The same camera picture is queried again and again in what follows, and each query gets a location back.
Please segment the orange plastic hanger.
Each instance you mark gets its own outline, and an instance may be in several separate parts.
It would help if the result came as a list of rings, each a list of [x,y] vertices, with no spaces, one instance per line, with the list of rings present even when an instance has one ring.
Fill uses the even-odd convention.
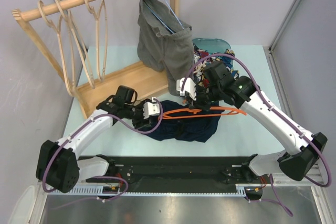
[[[164,100],[161,102],[163,107],[164,120],[177,120],[177,119],[200,119],[229,115],[244,115],[247,113],[241,109],[211,105],[208,111],[202,109],[190,109],[187,105],[179,104],[174,101]]]

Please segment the navy blue shorts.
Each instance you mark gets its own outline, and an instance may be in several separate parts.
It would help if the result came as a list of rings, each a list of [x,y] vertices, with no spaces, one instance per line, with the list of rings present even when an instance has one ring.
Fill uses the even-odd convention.
[[[159,127],[147,136],[157,141],[176,139],[179,141],[197,141],[205,143],[215,134],[221,117],[200,119],[162,120]]]

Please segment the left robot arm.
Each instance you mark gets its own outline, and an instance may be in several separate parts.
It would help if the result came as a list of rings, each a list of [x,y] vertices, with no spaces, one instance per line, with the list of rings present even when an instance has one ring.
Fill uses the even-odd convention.
[[[102,179],[110,182],[116,169],[103,155],[80,159],[82,152],[103,132],[120,122],[127,128],[150,134],[161,124],[163,108],[157,98],[137,101],[137,92],[119,86],[115,94],[100,102],[93,113],[72,133],[52,142],[45,141],[39,152],[36,178],[51,193],[71,191],[77,182]]]

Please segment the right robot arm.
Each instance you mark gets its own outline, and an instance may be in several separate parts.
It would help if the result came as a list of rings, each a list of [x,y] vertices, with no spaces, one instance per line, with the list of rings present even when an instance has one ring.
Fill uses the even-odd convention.
[[[190,77],[176,83],[177,91],[187,96],[190,106],[209,110],[213,102],[224,101],[252,116],[284,147],[281,152],[252,155],[244,163],[243,179],[254,183],[261,175],[277,172],[295,181],[306,178],[320,158],[327,137],[321,132],[312,134],[300,127],[266,97],[252,78],[240,76],[234,79],[221,61],[207,65],[203,74],[208,81],[206,87],[198,86]]]

